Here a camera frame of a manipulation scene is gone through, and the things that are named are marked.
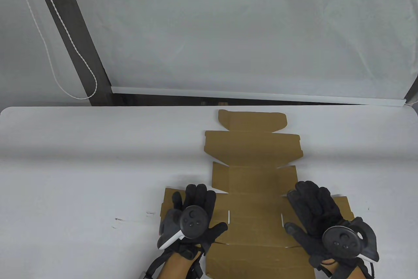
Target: glove finger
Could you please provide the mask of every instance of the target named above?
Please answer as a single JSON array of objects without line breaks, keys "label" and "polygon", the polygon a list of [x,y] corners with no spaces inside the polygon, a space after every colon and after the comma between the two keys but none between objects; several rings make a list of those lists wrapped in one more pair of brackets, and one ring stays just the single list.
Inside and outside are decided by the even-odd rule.
[{"label": "glove finger", "polygon": [[341,215],[339,207],[331,197],[331,193],[327,188],[319,188],[318,200],[325,212],[329,212],[333,215]]},{"label": "glove finger", "polygon": [[194,197],[196,196],[196,185],[189,184],[185,188],[185,199],[183,203],[183,210],[194,204]]},{"label": "glove finger", "polygon": [[306,204],[309,206],[311,212],[315,216],[320,216],[323,213],[322,206],[318,201],[319,187],[312,181],[300,181],[295,185],[296,190],[304,198]]},{"label": "glove finger", "polygon": [[216,202],[216,193],[215,191],[208,191],[206,193],[206,200],[204,209],[206,213],[208,214],[209,221],[212,219],[213,210],[215,209],[215,202]]},{"label": "glove finger", "polygon": [[306,204],[304,198],[298,191],[290,191],[287,194],[290,205],[295,211],[302,225],[305,227],[309,234],[314,233],[313,216],[311,209]]},{"label": "glove finger", "polygon": [[204,184],[199,184],[196,187],[196,196],[194,198],[194,204],[193,205],[197,205],[200,207],[204,207],[205,205],[205,198],[206,198],[206,185]]},{"label": "glove finger", "polygon": [[182,202],[182,195],[180,192],[174,192],[173,196],[171,197],[171,200],[173,201],[173,207],[174,209],[182,210],[183,202]]},{"label": "glove finger", "polygon": [[210,228],[208,231],[206,231],[205,238],[208,239],[211,243],[214,243],[215,240],[226,230],[228,230],[228,225],[225,222],[220,222],[213,228]]},{"label": "glove finger", "polygon": [[309,255],[315,254],[315,252],[322,252],[318,240],[306,234],[298,225],[287,222],[285,223],[285,231],[293,236],[296,242],[298,242]]}]

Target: flat cardboard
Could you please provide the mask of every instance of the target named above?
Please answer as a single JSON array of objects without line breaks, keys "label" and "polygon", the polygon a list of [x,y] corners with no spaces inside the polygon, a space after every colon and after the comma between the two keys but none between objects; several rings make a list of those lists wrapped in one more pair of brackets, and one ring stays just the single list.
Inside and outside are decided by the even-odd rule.
[{"label": "flat cardboard", "polygon": [[[286,127],[282,113],[219,110],[228,131],[206,131],[204,151],[213,163],[212,186],[218,194],[211,226],[228,223],[206,258],[206,274],[214,279],[314,279],[308,255],[289,236],[285,222],[299,219],[285,195],[297,183],[295,166],[303,156],[300,137],[273,133]],[[166,189],[161,218],[172,208],[175,189]],[[345,219],[352,220],[346,197],[335,198]]]}]

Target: black glove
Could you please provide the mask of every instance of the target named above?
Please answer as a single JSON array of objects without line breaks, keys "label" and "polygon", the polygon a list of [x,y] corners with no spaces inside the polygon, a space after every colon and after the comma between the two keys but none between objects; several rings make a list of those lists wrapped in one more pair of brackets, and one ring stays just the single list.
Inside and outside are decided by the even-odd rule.
[{"label": "black glove", "polygon": [[[175,192],[172,197],[174,209],[185,210],[188,206],[196,205],[202,207],[209,218],[209,222],[212,219],[213,209],[215,208],[216,193],[214,191],[208,191],[206,185],[189,184],[185,189],[185,199],[182,202],[182,196],[179,192]],[[184,238],[183,240],[177,240],[171,246],[175,248],[177,245],[180,247],[188,247],[193,251],[193,247],[200,244],[203,253],[206,255],[209,251],[212,243],[215,242],[217,237],[228,230],[228,225],[225,222],[221,222],[215,225],[213,228],[208,228],[200,237],[196,239]]]},{"label": "black glove", "polygon": [[[202,207],[208,215],[210,222],[215,208],[216,193],[214,191],[208,191],[206,189],[206,185],[204,184],[199,184],[198,186],[189,184],[185,189],[184,202],[182,201],[182,196],[179,192],[173,193],[172,201],[174,209],[181,211],[192,205]],[[193,260],[199,252],[203,252],[203,254],[206,255],[212,243],[214,243],[217,237],[219,237],[226,230],[228,230],[228,225],[225,222],[221,222],[213,228],[208,227],[208,229],[198,238],[184,238],[182,240],[177,240],[165,249],[160,257],[152,262],[143,277],[152,279],[152,275],[157,268],[165,263],[174,252],[179,253],[182,257],[188,260]],[[201,256],[193,262],[187,273],[186,279],[196,279],[202,277],[203,271],[199,263],[200,258]]]},{"label": "black glove", "polygon": [[284,225],[285,230],[310,255],[309,263],[313,267],[331,276],[331,273],[321,263],[327,259],[334,259],[340,266],[334,273],[333,278],[345,279],[357,266],[362,269],[363,273],[366,269],[366,277],[369,275],[363,260],[333,256],[322,243],[324,232],[328,228],[343,222],[339,207],[327,188],[319,188],[311,181],[300,181],[295,185],[295,190],[288,192],[287,197],[297,217],[305,227],[306,233],[292,222],[287,222]]}]

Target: vr controller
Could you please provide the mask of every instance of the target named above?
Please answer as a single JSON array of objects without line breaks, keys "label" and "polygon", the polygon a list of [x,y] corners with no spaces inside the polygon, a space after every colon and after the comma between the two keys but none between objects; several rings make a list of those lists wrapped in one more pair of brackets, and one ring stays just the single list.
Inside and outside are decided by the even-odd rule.
[{"label": "vr controller", "polygon": [[339,258],[356,258],[377,263],[379,261],[376,235],[361,217],[342,221],[328,228],[322,235],[325,248]]},{"label": "vr controller", "polygon": [[209,217],[200,206],[188,206],[185,210],[170,209],[160,224],[157,247],[167,249],[178,239],[200,237],[209,226]]}]

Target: forearm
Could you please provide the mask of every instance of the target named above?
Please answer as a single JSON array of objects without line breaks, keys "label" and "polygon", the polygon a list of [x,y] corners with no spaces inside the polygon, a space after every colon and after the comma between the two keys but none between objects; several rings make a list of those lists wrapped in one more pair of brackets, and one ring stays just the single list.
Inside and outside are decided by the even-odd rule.
[{"label": "forearm", "polygon": [[[324,263],[330,264],[333,261],[334,261],[333,259],[330,259],[330,260],[324,261]],[[332,265],[322,264],[322,266],[324,266],[326,269],[328,269],[331,273],[335,273],[335,271],[339,267],[339,264],[338,263],[334,263]],[[361,269],[359,267],[357,267],[355,270],[353,270],[353,272],[351,273],[351,275],[347,279],[366,279],[366,277],[364,276]]]},{"label": "forearm", "polygon": [[180,254],[174,253],[164,264],[158,279],[185,279],[188,270],[199,256],[200,253],[190,261]]}]

